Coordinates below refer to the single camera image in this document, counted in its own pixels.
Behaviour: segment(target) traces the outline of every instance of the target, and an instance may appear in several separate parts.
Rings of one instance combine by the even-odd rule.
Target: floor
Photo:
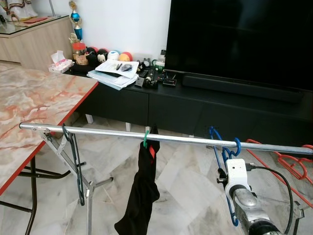
[[[84,117],[77,127],[125,131],[125,123],[94,117],[87,124]],[[132,126],[133,132],[145,131],[143,126]],[[163,135],[182,134],[159,130]],[[137,172],[140,140],[94,135],[78,135],[78,146],[83,175],[88,180],[100,181],[114,177],[114,181],[97,188],[93,204],[93,234],[116,235],[114,223],[125,213],[129,193]],[[267,152],[257,154],[271,167],[283,173],[290,185],[301,191],[312,202],[313,187],[298,181]],[[245,150],[240,154],[247,162],[259,163]],[[67,169],[54,153],[45,146],[36,156],[36,167],[57,172]],[[310,176],[313,177],[312,165]],[[156,184],[160,199],[153,204],[149,235],[242,235],[240,226],[231,223],[222,185],[216,183],[217,163],[213,149],[198,145],[162,142],[157,154]],[[286,186],[262,170],[248,173],[248,182],[261,200],[264,210],[278,229],[284,231],[289,211]],[[38,210],[32,235],[85,235],[86,207],[78,204],[76,181],[73,175],[60,180],[38,179]],[[30,179],[18,177],[0,196],[0,200],[30,207]],[[294,196],[302,206],[301,199]],[[298,235],[313,234],[313,210],[305,207],[305,218],[300,219]],[[298,217],[295,210],[294,220]],[[26,212],[0,206],[0,235],[25,233],[29,215]]]

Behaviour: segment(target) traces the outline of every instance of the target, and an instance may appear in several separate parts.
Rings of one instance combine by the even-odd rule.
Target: orange ball
[[[125,62],[129,62],[133,60],[132,55],[129,52],[123,52],[122,54],[120,54],[120,56],[118,57],[119,61],[125,61]]]

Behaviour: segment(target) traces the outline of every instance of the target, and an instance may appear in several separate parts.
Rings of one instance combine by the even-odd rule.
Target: wooden cabinet
[[[62,50],[67,59],[73,57],[68,40],[72,32],[68,16],[13,30],[12,33],[4,34],[0,31],[0,62],[13,62],[24,68],[48,71],[52,64],[50,56],[57,50]]]

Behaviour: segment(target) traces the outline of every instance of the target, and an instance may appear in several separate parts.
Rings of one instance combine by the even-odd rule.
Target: tissue box
[[[72,60],[63,59],[56,64],[51,64],[49,66],[49,72],[64,73],[72,67],[73,64],[74,62]]]

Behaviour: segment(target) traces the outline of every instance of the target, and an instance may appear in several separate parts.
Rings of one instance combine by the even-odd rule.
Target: clothes rack
[[[21,129],[28,129],[33,131],[42,132],[63,132],[61,126],[46,125],[46,124],[33,124],[33,123],[21,123]],[[136,132],[124,132],[124,131],[111,131],[111,130],[101,130],[101,129],[89,129],[81,127],[71,127],[67,126],[66,130],[73,134],[95,134],[104,136],[116,136],[125,138],[135,138],[143,140],[145,133]],[[210,146],[220,146],[220,147],[230,147],[236,148],[237,144],[234,141],[220,141],[220,140],[210,140],[210,139],[198,139],[198,138],[188,138],[188,137],[177,137],[177,136],[163,136],[148,134],[148,140],[153,141],[174,141],[186,144],[204,144]],[[303,147],[293,147],[293,146],[281,146],[281,145],[271,145],[271,144],[256,144],[256,143],[241,143],[241,148],[251,149],[251,150],[261,150],[261,151],[277,151],[284,153],[296,153],[296,154],[307,154],[313,155],[313,150],[310,148]]]
[[[64,147],[68,143],[67,138],[63,135],[61,143],[58,144],[54,139],[52,132],[63,133],[64,129],[67,133],[72,134],[89,134],[89,135],[104,135],[104,136],[114,136],[114,137],[124,137],[124,138],[135,138],[143,140],[145,137],[148,140],[153,141],[174,141],[178,143],[185,144],[202,144],[209,146],[220,146],[220,147],[231,147],[236,148],[237,143],[235,141],[221,141],[221,140],[210,140],[210,139],[200,139],[200,138],[187,138],[187,137],[177,137],[177,136],[164,136],[156,134],[145,134],[145,133],[135,133],[135,132],[123,132],[123,131],[111,131],[111,130],[101,130],[101,129],[89,129],[80,127],[65,126],[55,126],[47,124],[34,124],[34,123],[20,123],[21,129],[32,130],[39,132],[42,139],[47,143],[47,145],[52,149],[52,151],[57,155],[57,157],[63,161],[69,170],[76,176],[80,177],[79,172],[75,163],[70,159],[70,157],[65,153]],[[313,150],[305,147],[293,147],[293,146],[281,146],[281,145],[271,145],[271,144],[257,144],[257,143],[240,143],[242,149],[252,149],[261,151],[277,151],[284,153],[296,153],[296,154],[306,154],[313,155]],[[106,183],[109,183],[113,178],[106,179],[101,182],[88,182],[88,180],[82,176],[82,183],[87,187],[86,199],[87,199],[87,235],[92,234],[92,197],[94,190]]]

